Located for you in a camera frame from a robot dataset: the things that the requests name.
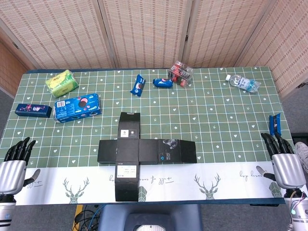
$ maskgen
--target blue snack box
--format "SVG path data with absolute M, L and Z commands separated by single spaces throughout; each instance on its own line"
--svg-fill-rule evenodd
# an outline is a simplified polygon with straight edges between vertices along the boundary
M 49 118 L 51 111 L 52 108 L 47 105 L 20 103 L 15 110 L 15 114 L 19 116 Z
M 54 103 L 54 120 L 60 123 L 101 113 L 100 99 L 96 93 Z

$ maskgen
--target table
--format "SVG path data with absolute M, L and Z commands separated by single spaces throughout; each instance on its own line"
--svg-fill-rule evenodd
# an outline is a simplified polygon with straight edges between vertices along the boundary
M 225 77 L 234 73 L 259 81 L 258 93 L 229 85 Z M 147 82 L 140 98 L 129 92 L 137 74 Z M 99 140 L 117 138 L 122 111 L 141 113 L 142 139 L 196 143 L 197 164 L 141 166 L 140 201 L 281 197 L 278 185 L 256 170 L 260 165 L 272 171 L 260 136 L 269 130 L 269 115 L 281 113 L 282 135 L 292 143 L 269 68 L 194 69 L 187 88 L 153 86 L 154 78 L 166 74 L 165 69 L 75 72 L 79 88 L 58 99 L 45 86 L 55 73 L 24 74 L 3 132 L 0 161 L 9 147 L 29 136 L 37 144 L 26 176 L 36 168 L 41 175 L 16 196 L 17 203 L 114 203 L 115 167 L 99 165 L 97 153 Z M 60 124 L 14 113 L 19 103 L 53 107 L 55 100 L 94 92 L 100 96 L 102 115 Z

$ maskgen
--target yellow-green snack bag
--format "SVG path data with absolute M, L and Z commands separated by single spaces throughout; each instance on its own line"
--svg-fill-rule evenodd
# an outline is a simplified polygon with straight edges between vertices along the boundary
M 58 98 L 66 93 L 79 87 L 74 79 L 73 73 L 66 70 L 53 78 L 46 81 L 46 85 L 55 98 Z

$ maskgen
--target deer print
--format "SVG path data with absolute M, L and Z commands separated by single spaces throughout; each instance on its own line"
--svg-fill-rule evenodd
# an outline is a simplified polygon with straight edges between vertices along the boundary
M 198 184 L 199 186 L 199 190 L 200 192 L 204 193 L 206 195 L 206 199 L 207 200 L 214 200 L 214 193 L 217 192 L 218 188 L 217 188 L 217 185 L 218 183 L 220 182 L 220 177 L 219 175 L 217 174 L 217 176 L 215 177 L 215 180 L 216 180 L 216 184 L 214 185 L 213 182 L 212 182 L 212 187 L 210 190 L 207 190 L 205 185 L 204 185 L 204 181 L 203 181 L 203 185 L 201 185 L 199 183 L 199 179 L 200 177 L 197 177 L 197 174 L 194 176 L 194 181 Z
M 83 191 L 85 190 L 86 186 L 89 184 L 89 179 L 87 178 L 87 180 L 83 181 L 83 183 L 84 183 L 83 188 L 81 188 L 81 186 L 79 186 L 79 190 L 76 194 L 73 194 L 73 192 L 72 192 L 72 185 L 71 185 L 70 189 L 67 188 L 68 183 L 69 183 L 69 181 L 67 181 L 65 179 L 63 185 L 64 185 L 64 187 L 67 191 L 66 196 L 71 199 L 70 202 L 69 202 L 70 204 L 77 204 L 78 198 L 83 195 Z

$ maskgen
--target metal arm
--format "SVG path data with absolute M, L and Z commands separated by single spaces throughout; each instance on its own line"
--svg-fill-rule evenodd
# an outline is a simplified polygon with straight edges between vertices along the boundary
M 16 205 L 14 195 L 18 194 L 23 187 L 33 183 L 39 176 L 37 169 L 33 176 L 25 180 L 26 166 L 28 164 L 32 147 L 36 141 L 27 137 L 11 147 L 0 164 L 0 231 L 8 231 L 11 226 L 13 211 Z
M 306 179 L 300 160 L 289 142 L 279 133 L 275 133 L 279 146 L 271 135 L 261 133 L 261 136 L 269 152 L 274 174 L 267 173 L 260 166 L 257 166 L 257 170 L 265 178 L 276 181 L 281 188 L 286 189 L 284 200 L 291 216 L 288 230 L 308 231 L 308 198 L 300 190 L 306 184 Z

